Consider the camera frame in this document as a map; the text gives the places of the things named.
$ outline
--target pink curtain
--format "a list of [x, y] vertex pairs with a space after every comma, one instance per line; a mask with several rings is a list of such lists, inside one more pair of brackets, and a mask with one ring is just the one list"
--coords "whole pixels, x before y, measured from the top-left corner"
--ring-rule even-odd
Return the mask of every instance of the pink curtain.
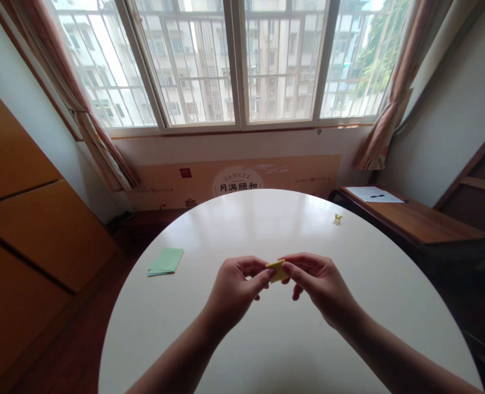
[[388, 104], [374, 123], [363, 145], [355, 156], [353, 165], [359, 170], [382, 170], [388, 146], [395, 129], [399, 105], [415, 77], [416, 62], [420, 59], [426, 27], [432, 15], [435, 0], [416, 1], [416, 11], [401, 60], [393, 74]]
[[89, 152], [112, 191], [139, 185], [120, 152], [100, 126], [80, 87], [62, 38], [43, 0], [2, 0], [34, 56], [73, 113]]

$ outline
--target poster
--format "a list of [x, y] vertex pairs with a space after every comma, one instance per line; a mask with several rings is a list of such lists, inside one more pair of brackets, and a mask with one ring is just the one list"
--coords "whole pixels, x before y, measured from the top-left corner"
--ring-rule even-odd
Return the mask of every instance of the poster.
[[193, 208], [253, 189], [294, 190], [326, 199], [340, 160], [340, 155], [320, 155], [140, 166], [135, 172], [141, 186], [126, 194], [136, 211]]

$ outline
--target hand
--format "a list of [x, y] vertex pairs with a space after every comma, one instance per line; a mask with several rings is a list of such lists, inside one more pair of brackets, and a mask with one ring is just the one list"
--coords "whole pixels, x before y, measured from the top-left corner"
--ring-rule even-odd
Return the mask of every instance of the hand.
[[363, 319], [364, 311], [330, 258], [297, 253], [280, 259], [286, 260], [282, 268], [289, 276], [282, 283], [288, 283], [290, 278], [295, 282], [293, 301], [297, 301], [302, 291], [306, 290], [324, 320], [338, 331]]
[[217, 279], [202, 311], [216, 330], [226, 334], [244, 316], [252, 301], [267, 288], [275, 274], [266, 262], [255, 256], [227, 259], [219, 269]]

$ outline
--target stack of green paper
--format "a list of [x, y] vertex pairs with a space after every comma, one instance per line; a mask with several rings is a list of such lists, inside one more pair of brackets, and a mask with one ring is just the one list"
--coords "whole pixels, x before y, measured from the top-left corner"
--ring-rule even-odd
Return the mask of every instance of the stack of green paper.
[[148, 276], [172, 274], [177, 270], [184, 249], [164, 248], [148, 271]]

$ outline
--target cabinet door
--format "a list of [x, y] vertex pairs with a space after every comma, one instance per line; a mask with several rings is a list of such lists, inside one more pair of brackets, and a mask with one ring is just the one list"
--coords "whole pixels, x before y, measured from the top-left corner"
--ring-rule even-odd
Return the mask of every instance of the cabinet door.
[[0, 201], [0, 238], [75, 292], [118, 250], [66, 181]]
[[0, 100], [0, 198], [61, 178]]
[[0, 246], [0, 375], [70, 298]]

